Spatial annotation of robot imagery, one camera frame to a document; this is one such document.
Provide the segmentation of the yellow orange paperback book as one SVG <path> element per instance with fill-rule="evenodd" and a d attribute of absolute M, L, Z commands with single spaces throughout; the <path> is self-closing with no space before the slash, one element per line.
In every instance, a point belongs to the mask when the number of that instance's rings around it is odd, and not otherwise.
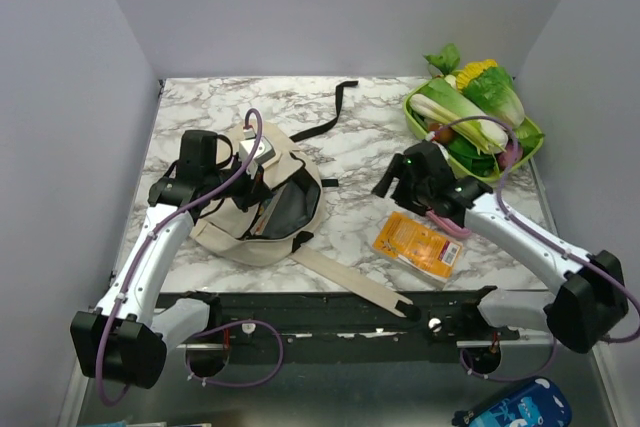
<path fill-rule="evenodd" d="M 371 249 L 437 289 L 448 283 L 462 245 L 400 212 L 393 212 Z"/>

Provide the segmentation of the cream canvas backpack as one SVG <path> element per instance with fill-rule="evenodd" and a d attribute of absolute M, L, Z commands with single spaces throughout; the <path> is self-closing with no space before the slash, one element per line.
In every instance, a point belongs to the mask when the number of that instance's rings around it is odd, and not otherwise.
<path fill-rule="evenodd" d="M 250 266 L 263 267 L 290 258 L 391 314 L 416 321 L 420 310 L 409 298 L 307 246 L 324 221 L 325 189 L 330 182 L 321 177 L 298 143 L 331 130 L 339 120 L 344 90 L 357 85 L 356 80 L 348 80 L 336 86 L 335 116 L 323 125 L 288 136 L 277 125 L 262 123 L 267 142 L 275 150 L 274 158 L 265 165 L 267 186 L 273 195 L 285 188 L 262 235 L 254 236 L 250 231 L 263 202 L 243 212 L 230 200 L 197 220 L 191 238 L 218 256 Z M 257 123 L 247 119 L 227 133 L 233 146 L 244 138 L 246 129 L 257 131 Z"/>

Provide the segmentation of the pink blue pencil case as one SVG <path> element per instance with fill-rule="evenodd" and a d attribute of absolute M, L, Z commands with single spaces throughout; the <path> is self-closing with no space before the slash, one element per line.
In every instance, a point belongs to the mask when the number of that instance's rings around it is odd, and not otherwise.
<path fill-rule="evenodd" d="M 472 235 L 469 229 L 458 226 L 448 218 L 438 216 L 433 210 L 428 210 L 425 216 L 443 232 L 453 238 L 464 240 Z"/>

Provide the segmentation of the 169-Storey Treehouse book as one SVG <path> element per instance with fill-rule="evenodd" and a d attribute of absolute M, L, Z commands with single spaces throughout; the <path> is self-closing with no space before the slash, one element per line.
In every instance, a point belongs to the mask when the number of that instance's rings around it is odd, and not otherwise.
<path fill-rule="evenodd" d="M 258 210 L 258 217 L 256 219 L 256 222 L 254 223 L 250 231 L 252 235 L 259 236 L 263 234 L 264 230 L 266 229 L 266 226 L 269 223 L 271 216 L 276 210 L 277 204 L 279 203 L 284 193 L 284 190 L 285 188 L 281 187 L 275 192 L 275 194 L 270 199 L 264 201 L 261 204 Z"/>

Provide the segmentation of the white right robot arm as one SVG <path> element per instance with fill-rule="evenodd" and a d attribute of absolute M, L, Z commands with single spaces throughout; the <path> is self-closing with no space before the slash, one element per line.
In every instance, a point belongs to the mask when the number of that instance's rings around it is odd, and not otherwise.
<path fill-rule="evenodd" d="M 414 214 L 429 211 L 494 243 L 544 285 L 543 291 L 494 288 L 464 309 L 460 326 L 480 339 L 495 327 L 545 331 L 587 353 L 629 312 L 620 261 L 574 246 L 518 215 L 501 194 L 473 177 L 453 174 L 437 144 L 421 141 L 395 154 L 372 190 Z"/>

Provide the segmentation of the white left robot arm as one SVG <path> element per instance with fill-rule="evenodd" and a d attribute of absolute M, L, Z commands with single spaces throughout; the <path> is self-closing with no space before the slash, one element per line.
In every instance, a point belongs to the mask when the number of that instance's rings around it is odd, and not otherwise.
<path fill-rule="evenodd" d="M 261 127 L 245 125 L 241 142 L 205 130 L 188 130 L 179 157 L 149 189 L 148 208 L 129 257 L 108 291 L 89 311 L 75 314 L 70 333 L 82 373 L 94 380 L 105 404 L 105 384 L 125 390 L 153 387 L 170 351 L 190 339 L 209 342 L 228 331 L 210 294 L 186 293 L 162 312 L 161 287 L 174 258 L 214 200 L 254 202 L 261 181 L 257 161 L 265 138 Z M 220 144 L 229 156 L 217 156 Z"/>

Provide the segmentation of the green plastic vegetable tray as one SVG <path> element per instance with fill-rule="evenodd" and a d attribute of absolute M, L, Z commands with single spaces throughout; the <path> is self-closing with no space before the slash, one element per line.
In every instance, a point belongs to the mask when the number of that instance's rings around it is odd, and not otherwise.
<path fill-rule="evenodd" d="M 407 126 L 419 140 L 442 128 L 436 139 L 454 173 L 495 183 L 513 149 L 511 139 L 505 127 L 457 90 L 454 80 L 436 77 L 414 89 L 403 103 Z"/>

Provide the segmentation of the brown mushroom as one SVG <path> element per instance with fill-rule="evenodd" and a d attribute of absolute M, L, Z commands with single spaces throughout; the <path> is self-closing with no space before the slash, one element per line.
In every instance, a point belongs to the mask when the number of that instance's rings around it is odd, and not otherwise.
<path fill-rule="evenodd" d="M 428 124 L 428 131 L 434 132 L 434 140 L 444 146 L 449 145 L 455 138 L 456 133 L 452 128 L 444 127 L 440 123 L 432 122 Z"/>

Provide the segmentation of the dark green leafy vegetable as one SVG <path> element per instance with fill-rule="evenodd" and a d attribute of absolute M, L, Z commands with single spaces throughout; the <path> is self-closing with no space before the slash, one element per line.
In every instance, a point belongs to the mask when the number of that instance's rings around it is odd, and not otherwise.
<path fill-rule="evenodd" d="M 456 136 L 447 145 L 447 149 L 461 166 L 476 177 L 490 177 L 501 173 L 494 154 L 479 151 L 464 137 Z"/>

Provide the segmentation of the napa cabbage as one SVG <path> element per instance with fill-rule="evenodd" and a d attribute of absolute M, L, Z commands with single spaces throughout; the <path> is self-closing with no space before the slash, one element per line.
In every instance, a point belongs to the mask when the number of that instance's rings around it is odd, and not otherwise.
<path fill-rule="evenodd" d="M 443 77 L 427 82 L 409 98 L 414 113 L 442 125 L 467 118 L 452 130 L 460 134 L 483 154 L 498 154 L 505 150 L 509 137 L 505 130 L 493 121 L 470 100 L 466 99 Z"/>

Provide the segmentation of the purple onion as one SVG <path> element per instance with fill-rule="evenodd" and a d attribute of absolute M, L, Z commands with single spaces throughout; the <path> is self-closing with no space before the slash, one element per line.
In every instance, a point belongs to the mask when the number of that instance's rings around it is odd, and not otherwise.
<path fill-rule="evenodd" d="M 505 150 L 496 157 L 499 169 L 504 171 L 509 165 L 513 166 L 517 164 L 521 161 L 523 153 L 524 151 L 520 144 L 514 144 L 512 141 L 509 141 Z"/>

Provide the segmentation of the green leaf sprig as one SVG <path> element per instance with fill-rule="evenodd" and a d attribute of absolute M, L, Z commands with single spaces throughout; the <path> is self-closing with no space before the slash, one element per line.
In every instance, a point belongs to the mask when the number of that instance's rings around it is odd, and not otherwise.
<path fill-rule="evenodd" d="M 438 53 L 426 54 L 424 58 L 430 67 L 442 75 L 452 74 L 460 64 L 460 52 L 454 43 L 448 43 Z"/>

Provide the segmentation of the green lettuce head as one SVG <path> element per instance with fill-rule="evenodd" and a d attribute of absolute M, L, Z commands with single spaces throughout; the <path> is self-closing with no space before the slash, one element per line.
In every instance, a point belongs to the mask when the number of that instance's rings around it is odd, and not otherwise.
<path fill-rule="evenodd" d="M 489 67 L 471 79 L 462 93 L 484 113 L 504 121 L 513 129 L 525 120 L 524 107 L 515 92 L 513 79 L 500 65 Z"/>

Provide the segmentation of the yellow corn cob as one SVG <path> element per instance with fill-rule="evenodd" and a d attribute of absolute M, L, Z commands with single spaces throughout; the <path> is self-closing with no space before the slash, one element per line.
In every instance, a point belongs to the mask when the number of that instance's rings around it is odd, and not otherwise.
<path fill-rule="evenodd" d="M 486 70 L 498 66 L 498 62 L 494 59 L 467 63 L 462 69 L 454 72 L 454 76 L 456 77 L 456 88 L 459 91 L 464 90 L 473 79 L 479 77 Z"/>

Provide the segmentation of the blue shark pencil case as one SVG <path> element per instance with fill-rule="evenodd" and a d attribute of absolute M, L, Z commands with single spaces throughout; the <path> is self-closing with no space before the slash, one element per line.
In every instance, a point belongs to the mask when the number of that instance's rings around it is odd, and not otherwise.
<path fill-rule="evenodd" d="M 559 387 L 546 377 L 509 385 L 475 406 L 456 411 L 452 426 L 569 426 L 572 408 Z"/>

